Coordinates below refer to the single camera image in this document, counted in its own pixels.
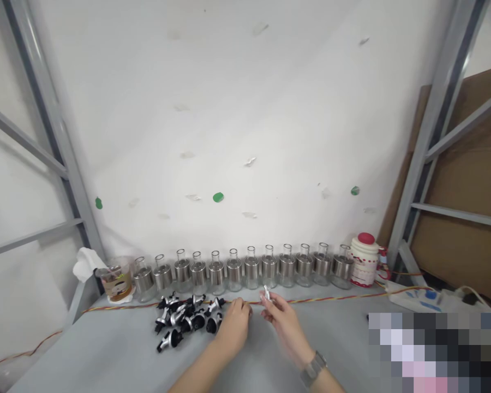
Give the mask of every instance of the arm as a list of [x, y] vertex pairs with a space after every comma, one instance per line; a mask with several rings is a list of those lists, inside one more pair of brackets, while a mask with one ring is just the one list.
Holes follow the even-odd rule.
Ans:
[[[283, 297], [271, 292], [270, 302], [261, 292], [262, 305], [266, 308], [262, 316], [277, 331], [278, 338], [289, 353], [295, 365], [302, 371], [315, 357], [315, 351], [309, 345], [298, 321], [295, 310]], [[312, 393], [345, 393], [344, 389], [327, 368], [323, 368], [311, 385]]]
[[208, 392], [225, 366], [244, 346], [251, 312], [251, 306], [241, 297], [233, 300], [214, 341], [180, 376], [169, 393]]

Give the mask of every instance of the power strip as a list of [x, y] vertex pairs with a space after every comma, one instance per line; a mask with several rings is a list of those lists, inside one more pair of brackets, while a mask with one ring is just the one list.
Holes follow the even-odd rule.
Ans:
[[[407, 288], [392, 281], [386, 282], [386, 292], [395, 292]], [[477, 301], [468, 305], [462, 301], [463, 292], [443, 289], [442, 292], [429, 289], [416, 289], [389, 295], [389, 300], [415, 312], [429, 313], [480, 313], [491, 312], [489, 306]]]

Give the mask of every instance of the green dot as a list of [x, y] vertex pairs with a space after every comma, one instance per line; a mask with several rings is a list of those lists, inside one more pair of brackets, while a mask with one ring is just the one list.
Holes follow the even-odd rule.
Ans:
[[213, 200], [216, 203], [222, 202], [223, 199], [224, 199], [224, 194], [222, 194], [222, 193], [216, 193], [215, 195], [213, 195]]

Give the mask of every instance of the metal shelf frame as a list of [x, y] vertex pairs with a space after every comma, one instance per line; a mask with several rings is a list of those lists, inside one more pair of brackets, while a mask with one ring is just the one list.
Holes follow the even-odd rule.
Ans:
[[[94, 221], [93, 211], [76, 162], [29, 2], [28, 0], [3, 0], [2, 3], [20, 52], [22, 64], [25, 68], [52, 154], [43, 149], [1, 112], [0, 130], [4, 131], [60, 176], [73, 219], [1, 244], [0, 254], [38, 240], [46, 235], [53, 235], [66, 228], [76, 226], [80, 232], [83, 245], [95, 250], [100, 258], [105, 260], [104, 247]], [[71, 302], [64, 328], [66, 329], [72, 325], [80, 317], [81, 312], [88, 308], [99, 296], [100, 291], [94, 277], [91, 277], [86, 283], [80, 282]]]
[[[395, 269], [400, 255], [410, 273], [419, 272], [410, 245], [421, 211], [491, 225], [491, 217], [425, 204], [438, 156], [472, 131], [491, 113], [491, 98], [447, 133], [462, 79], [489, 0], [456, 0], [451, 22], [433, 77], [415, 151], [409, 166], [389, 243], [388, 263]], [[425, 285], [422, 277], [412, 278]]]

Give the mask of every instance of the wristwatch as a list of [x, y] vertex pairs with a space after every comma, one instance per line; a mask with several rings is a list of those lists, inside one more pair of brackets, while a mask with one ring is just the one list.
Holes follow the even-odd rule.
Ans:
[[324, 367], [327, 367], [326, 360], [320, 352], [316, 351], [315, 357], [311, 363], [309, 363], [300, 373], [300, 378], [302, 379], [302, 382], [304, 382], [306, 388], [309, 389], [311, 387]]

